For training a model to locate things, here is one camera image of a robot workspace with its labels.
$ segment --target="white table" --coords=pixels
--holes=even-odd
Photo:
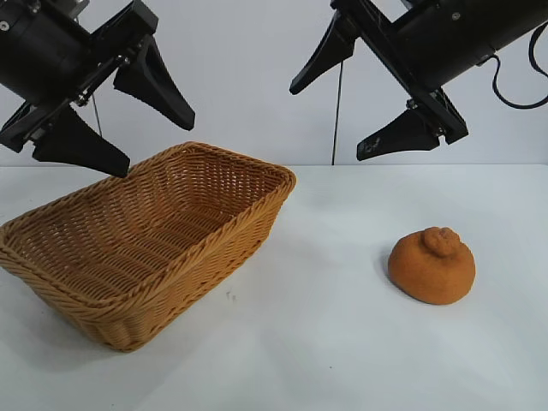
[[[548,409],[547,167],[294,170],[269,241],[134,354],[88,342],[0,272],[0,409]],[[0,222],[100,178],[0,169]],[[478,266],[450,307],[385,277],[394,243],[434,225]]]

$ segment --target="white background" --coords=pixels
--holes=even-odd
[[[97,28],[128,0],[92,0],[81,16]],[[298,96],[289,83],[318,45],[332,16],[327,0],[148,0],[158,15],[158,44],[183,95],[196,110],[191,133],[154,110],[112,89],[98,92],[104,137],[134,162],[186,140],[199,140],[280,164],[329,164],[336,120],[338,68]],[[395,19],[399,0],[379,3]],[[519,103],[543,97],[548,85],[528,66],[529,36],[500,53],[501,90]],[[548,66],[548,36],[538,44]],[[406,152],[367,164],[548,163],[547,108],[521,111],[500,103],[491,91],[494,63],[473,68],[446,87],[468,122],[470,135],[433,152]],[[355,146],[404,110],[407,95],[376,57],[358,41],[344,65],[337,163],[355,164]],[[0,118],[7,120],[19,99],[0,89]],[[82,116],[96,128],[92,107]],[[44,165],[0,148],[1,165]]]

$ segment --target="wire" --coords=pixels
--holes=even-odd
[[[546,73],[537,63],[537,58],[534,55],[534,49],[539,41],[540,35],[542,32],[548,27],[548,21],[544,23],[542,26],[537,27],[537,29],[533,32],[533,36],[531,37],[531,42],[529,43],[529,62],[531,63],[531,66],[533,69],[541,73],[544,77],[548,79],[548,73]],[[497,94],[497,97],[500,98],[500,100],[505,103],[506,105],[509,105],[513,109],[518,110],[531,110],[531,109],[538,109],[539,107],[542,107],[545,104],[548,104],[548,96],[546,98],[540,100],[538,103],[534,104],[515,104],[506,99],[498,90],[498,74],[500,72],[501,67],[501,61],[500,58],[497,55],[489,57],[488,60],[495,59],[497,61],[497,71],[495,73],[495,78],[493,79],[493,91],[495,94]]]

